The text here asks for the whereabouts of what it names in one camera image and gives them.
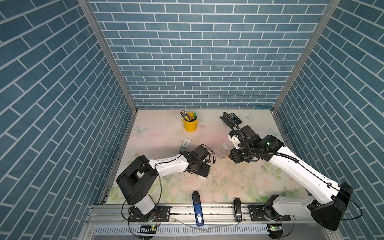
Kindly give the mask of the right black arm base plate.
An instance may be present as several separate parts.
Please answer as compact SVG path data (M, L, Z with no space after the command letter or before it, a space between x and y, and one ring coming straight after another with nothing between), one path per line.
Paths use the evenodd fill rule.
M291 217L289 215L281 216L274 209L265 207L264 205L248 205L247 208L252 222L291 221Z

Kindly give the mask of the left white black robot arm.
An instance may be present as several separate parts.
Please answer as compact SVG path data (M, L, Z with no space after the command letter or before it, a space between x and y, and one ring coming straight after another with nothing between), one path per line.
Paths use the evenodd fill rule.
M205 145L165 159L150 160L142 155L117 177L116 182L128 205L136 207L143 215L150 215L158 206L149 195L155 180L183 172L206 179L215 162L215 152Z

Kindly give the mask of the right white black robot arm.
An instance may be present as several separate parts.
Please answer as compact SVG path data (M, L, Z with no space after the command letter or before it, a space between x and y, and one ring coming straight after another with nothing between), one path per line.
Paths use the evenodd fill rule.
M264 160L289 174L309 192L305 198L271 195L263 206L267 219L274 221L282 216L304 217L313 219L328 230L338 229L354 192L352 186L339 184L322 175L278 138L267 135L262 139L250 126L232 127L228 139L235 146L230 159L236 164Z

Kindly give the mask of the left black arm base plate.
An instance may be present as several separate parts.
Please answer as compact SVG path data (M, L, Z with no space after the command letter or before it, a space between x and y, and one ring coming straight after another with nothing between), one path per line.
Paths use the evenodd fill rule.
M134 223L144 222L169 222L171 214L171 206L158 206L144 215L136 206L131 208L129 221Z

